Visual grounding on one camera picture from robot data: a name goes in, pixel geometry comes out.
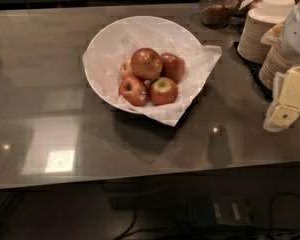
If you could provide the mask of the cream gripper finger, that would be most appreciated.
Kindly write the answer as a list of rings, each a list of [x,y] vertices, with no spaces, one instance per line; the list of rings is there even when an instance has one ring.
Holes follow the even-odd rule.
[[[273,101],[263,128],[270,132],[288,129],[300,117],[300,65],[286,73],[277,72],[273,81]]]
[[[265,45],[274,45],[281,43],[281,33],[284,26],[284,22],[279,22],[269,29],[262,37],[261,42]]]

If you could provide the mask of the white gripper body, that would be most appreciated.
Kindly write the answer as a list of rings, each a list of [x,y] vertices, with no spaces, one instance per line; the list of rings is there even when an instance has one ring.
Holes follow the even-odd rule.
[[[300,63],[300,1],[284,22],[280,46],[286,59]]]

